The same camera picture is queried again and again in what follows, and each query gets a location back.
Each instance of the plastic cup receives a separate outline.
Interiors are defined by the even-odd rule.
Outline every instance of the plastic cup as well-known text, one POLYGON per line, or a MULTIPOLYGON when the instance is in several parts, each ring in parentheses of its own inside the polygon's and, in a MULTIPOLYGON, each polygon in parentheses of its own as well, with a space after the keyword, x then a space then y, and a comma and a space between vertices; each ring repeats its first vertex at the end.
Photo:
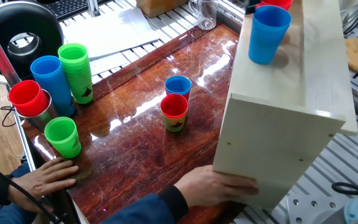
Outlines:
POLYGON ((92 101, 92 74, 86 47, 65 44, 59 48, 58 54, 74 100, 79 104, 92 101))
POLYGON ((260 64, 269 63, 291 23, 291 15, 277 6, 262 6, 254 13, 249 42, 249 58, 260 64))
POLYGON ((178 132, 185 126, 189 104, 182 95, 172 93, 161 101, 161 113, 168 131, 178 132))
POLYGON ((260 4, 257 5, 257 8, 262 6, 278 6, 285 10, 288 10, 291 5, 292 0, 262 0, 260 4))
POLYGON ((47 109, 49 100, 40 85, 26 80, 14 85, 8 95, 9 101, 23 116, 37 116, 47 109))
POLYGON ((64 158, 71 159, 81 152, 77 127, 70 118, 51 120, 45 127, 45 137, 64 158))
POLYGON ((49 102, 48 108, 46 110, 44 110, 43 112, 41 112, 40 114, 34 117, 26 117, 18 113, 21 118, 26 119, 31 125, 37 128, 41 133, 44 133, 45 127, 49 123, 49 121, 58 117, 55 107, 52 103, 52 97, 50 96, 48 91, 46 90, 43 91, 47 96, 49 102))
POLYGON ((70 86, 59 58, 40 57, 31 64, 30 69, 38 84, 52 96, 52 103, 59 116, 73 115, 75 109, 70 86))
POLYGON ((165 91, 167 95, 176 93, 189 100, 191 81, 187 77, 180 75, 172 76, 165 81, 165 91))

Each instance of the stack of blue cups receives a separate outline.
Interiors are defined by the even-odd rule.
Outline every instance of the stack of blue cups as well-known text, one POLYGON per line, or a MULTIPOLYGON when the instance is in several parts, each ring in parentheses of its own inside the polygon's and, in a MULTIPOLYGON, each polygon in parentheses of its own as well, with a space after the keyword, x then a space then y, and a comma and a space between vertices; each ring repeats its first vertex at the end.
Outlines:
POLYGON ((70 86, 58 57, 43 56, 31 64, 31 72, 35 81, 47 90, 59 116, 71 116, 75 109, 71 97, 70 86))

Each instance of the reddish-brown wooden tabletop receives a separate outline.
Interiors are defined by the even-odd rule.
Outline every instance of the reddish-brown wooden tabletop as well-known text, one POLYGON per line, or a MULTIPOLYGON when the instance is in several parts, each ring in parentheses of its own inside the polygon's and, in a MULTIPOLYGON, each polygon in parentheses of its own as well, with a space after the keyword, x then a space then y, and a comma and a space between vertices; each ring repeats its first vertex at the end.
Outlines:
MULTIPOLYGON (((76 105, 82 152, 73 160, 80 170, 68 192, 90 223, 212 164, 237 42, 225 25, 195 27, 95 84, 93 102, 76 105), (165 129, 159 108, 173 75, 193 85, 179 133, 165 129)), ((59 156, 35 128, 23 127, 44 158, 59 156)), ((243 208, 234 202, 196 207, 181 223, 229 223, 243 208)))

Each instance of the stack of green cups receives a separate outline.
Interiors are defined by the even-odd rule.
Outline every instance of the stack of green cups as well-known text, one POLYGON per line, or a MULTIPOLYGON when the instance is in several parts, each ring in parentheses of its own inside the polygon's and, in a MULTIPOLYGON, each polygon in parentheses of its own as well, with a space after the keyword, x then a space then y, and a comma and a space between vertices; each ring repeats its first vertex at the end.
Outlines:
POLYGON ((90 59, 86 47, 81 44, 65 44, 59 48, 58 54, 74 100, 79 104, 89 103, 93 92, 90 59))

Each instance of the white paper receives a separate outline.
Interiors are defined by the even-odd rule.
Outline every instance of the white paper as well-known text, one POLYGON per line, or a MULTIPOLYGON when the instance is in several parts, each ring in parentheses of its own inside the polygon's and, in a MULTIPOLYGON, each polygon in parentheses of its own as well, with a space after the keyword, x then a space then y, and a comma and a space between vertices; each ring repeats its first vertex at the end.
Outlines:
POLYGON ((91 61, 91 73, 97 75, 112 68, 116 68, 128 63, 127 59, 122 53, 108 55, 103 58, 97 58, 91 61))
POLYGON ((77 21, 65 29, 65 37, 83 44, 91 60, 158 40, 140 9, 77 21))

